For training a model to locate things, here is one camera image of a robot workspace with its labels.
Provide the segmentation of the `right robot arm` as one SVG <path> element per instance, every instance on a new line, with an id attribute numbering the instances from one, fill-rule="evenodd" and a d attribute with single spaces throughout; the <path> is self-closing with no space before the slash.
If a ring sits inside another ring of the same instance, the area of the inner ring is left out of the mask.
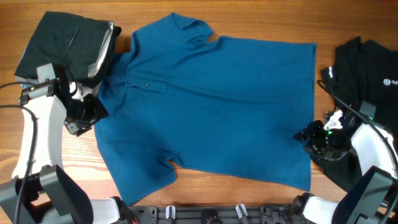
<path id="1" fill-rule="evenodd" d="M 304 223 L 397 223 L 397 153 L 392 136 L 374 122 L 366 101 L 312 121 L 294 139 L 346 191 L 340 202 L 305 193 L 289 206 L 288 218 Z"/>

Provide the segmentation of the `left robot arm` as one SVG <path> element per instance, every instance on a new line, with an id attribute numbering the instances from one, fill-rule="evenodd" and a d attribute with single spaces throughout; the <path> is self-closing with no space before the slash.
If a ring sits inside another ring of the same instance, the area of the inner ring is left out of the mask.
<path id="1" fill-rule="evenodd" d="M 90 93 L 75 99 L 59 64 L 40 66 L 37 75 L 15 105 L 24 115 L 22 146 L 12 179 L 1 184 L 1 208 L 13 223 L 135 223 L 119 197 L 90 199 L 63 169 L 62 129 L 80 136 L 106 109 Z"/>

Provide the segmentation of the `blue polo shirt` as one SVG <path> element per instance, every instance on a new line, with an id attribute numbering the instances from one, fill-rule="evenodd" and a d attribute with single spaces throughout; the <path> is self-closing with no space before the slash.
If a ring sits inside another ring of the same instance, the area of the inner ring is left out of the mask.
<path id="1" fill-rule="evenodd" d="M 174 165 L 310 189 L 293 136 L 313 120 L 316 44 L 212 35 L 171 13 L 114 56 L 95 137 L 127 204 L 173 183 Z"/>

